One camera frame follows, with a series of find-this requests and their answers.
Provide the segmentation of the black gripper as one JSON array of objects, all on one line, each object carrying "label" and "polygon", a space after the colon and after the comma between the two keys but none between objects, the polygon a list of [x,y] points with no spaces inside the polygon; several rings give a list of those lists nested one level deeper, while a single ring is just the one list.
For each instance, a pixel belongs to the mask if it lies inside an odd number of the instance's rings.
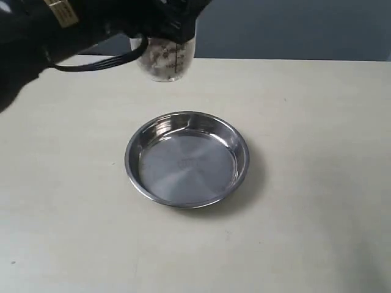
[{"label": "black gripper", "polygon": [[209,0],[120,1],[115,28],[130,38],[143,35],[186,43],[196,34],[196,22]]}]

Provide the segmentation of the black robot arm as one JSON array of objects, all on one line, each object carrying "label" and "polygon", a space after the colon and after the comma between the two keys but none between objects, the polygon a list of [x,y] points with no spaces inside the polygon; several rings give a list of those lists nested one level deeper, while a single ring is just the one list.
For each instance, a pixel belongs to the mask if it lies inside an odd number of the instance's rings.
[{"label": "black robot arm", "polygon": [[[149,38],[184,44],[208,1],[2,1],[1,109],[49,68],[63,72],[105,70],[138,59]],[[139,37],[130,52],[102,61],[62,62],[117,34]]]}]

